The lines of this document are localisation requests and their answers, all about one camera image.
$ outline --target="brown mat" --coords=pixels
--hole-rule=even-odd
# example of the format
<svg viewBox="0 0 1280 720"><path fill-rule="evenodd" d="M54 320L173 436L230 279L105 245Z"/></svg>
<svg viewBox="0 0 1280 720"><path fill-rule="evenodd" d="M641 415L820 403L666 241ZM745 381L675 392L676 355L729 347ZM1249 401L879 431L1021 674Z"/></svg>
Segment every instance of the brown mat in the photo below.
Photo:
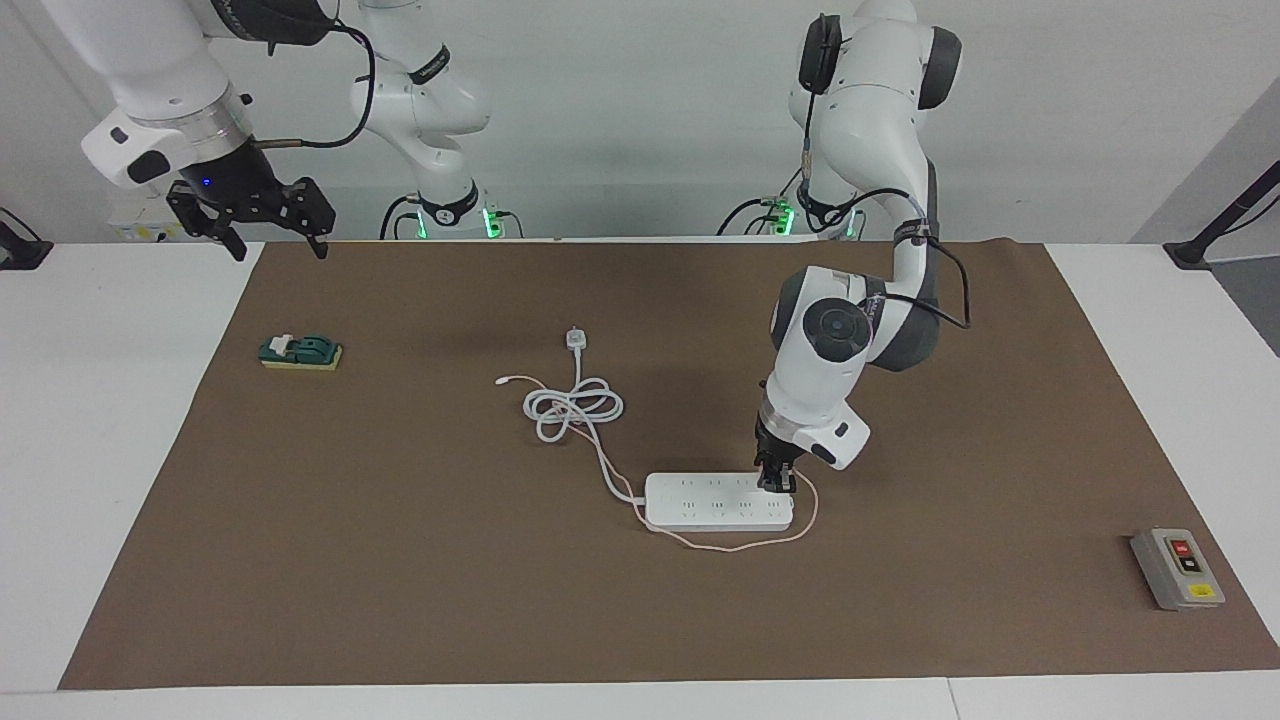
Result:
<svg viewBox="0 0 1280 720"><path fill-rule="evenodd" d="M726 556L643 529L493 379L567 384L576 323L627 401L603 429L623 471L749 469L781 282L883 274L887 246L273 245L61 687L1280 666L1044 250L956 252L977 329L868 370L863 456L803 462L813 533ZM265 370L280 332L342 341L342 368ZM1225 607L1156 610L1123 538L1151 525L1197 534Z"/></svg>

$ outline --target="plug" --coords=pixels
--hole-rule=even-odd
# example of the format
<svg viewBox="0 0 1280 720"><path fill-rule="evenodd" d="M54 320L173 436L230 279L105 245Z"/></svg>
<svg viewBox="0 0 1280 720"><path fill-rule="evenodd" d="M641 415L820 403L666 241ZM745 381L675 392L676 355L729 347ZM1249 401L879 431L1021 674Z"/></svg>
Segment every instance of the plug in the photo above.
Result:
<svg viewBox="0 0 1280 720"><path fill-rule="evenodd" d="M579 329L577 325L570 328L570 331L564 333L564 347L576 352L586 350L586 331Z"/></svg>

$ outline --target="table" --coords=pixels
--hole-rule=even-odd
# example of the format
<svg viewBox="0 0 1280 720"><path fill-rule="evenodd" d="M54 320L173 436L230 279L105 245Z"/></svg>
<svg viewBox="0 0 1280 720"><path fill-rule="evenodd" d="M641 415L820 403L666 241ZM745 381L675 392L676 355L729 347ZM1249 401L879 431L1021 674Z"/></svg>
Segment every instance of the table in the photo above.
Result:
<svg viewBox="0 0 1280 720"><path fill-rule="evenodd" d="M0 717L1271 717L1280 702L1280 671L51 692L260 250L233 264L207 245L61 245L0 274ZM1280 637L1280 360L1160 247L1050 254Z"/></svg>

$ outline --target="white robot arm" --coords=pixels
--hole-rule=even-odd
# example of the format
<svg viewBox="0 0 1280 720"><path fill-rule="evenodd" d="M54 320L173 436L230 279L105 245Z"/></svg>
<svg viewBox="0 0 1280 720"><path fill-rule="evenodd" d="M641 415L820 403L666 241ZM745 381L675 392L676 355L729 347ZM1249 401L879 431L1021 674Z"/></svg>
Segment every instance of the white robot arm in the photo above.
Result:
<svg viewBox="0 0 1280 720"><path fill-rule="evenodd" d="M255 145L244 99L209 54L207 37L314 45L337 29L329 0L44 0L58 28L106 81L118 108L81 147L122 187L172 170L168 201L184 229L221 242L237 260L233 222L270 222L316 237L334 211L311 178L280 183ZM214 217L205 214L205 209Z"/></svg>
<svg viewBox="0 0 1280 720"><path fill-rule="evenodd" d="M833 236L855 202L877 199L897 228L893 277L810 266L783 284L755 430L765 489L794 492L805 452L846 468L870 437L846 401L863 368L905 370L937 343L936 181L916 127L946 99L959 59L959 40L918 24L909 0L867 0L809 28L791 94L806 129L796 201L812 229Z"/></svg>
<svg viewBox="0 0 1280 720"><path fill-rule="evenodd" d="M488 233L485 191L451 136L484 129L489 96L451 65L424 0L360 0L360 10L378 53L367 127L413 168L422 227L430 237ZM361 88L352 90L351 101L364 108Z"/></svg>

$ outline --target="white power strip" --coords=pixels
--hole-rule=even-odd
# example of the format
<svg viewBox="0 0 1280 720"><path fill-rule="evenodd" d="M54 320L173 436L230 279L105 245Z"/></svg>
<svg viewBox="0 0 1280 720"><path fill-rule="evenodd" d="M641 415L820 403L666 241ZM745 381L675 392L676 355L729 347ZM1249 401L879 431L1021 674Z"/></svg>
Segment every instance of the white power strip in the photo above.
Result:
<svg viewBox="0 0 1280 720"><path fill-rule="evenodd" d="M645 518L673 533L776 533L794 502L755 487L756 473L654 473L644 483Z"/></svg>

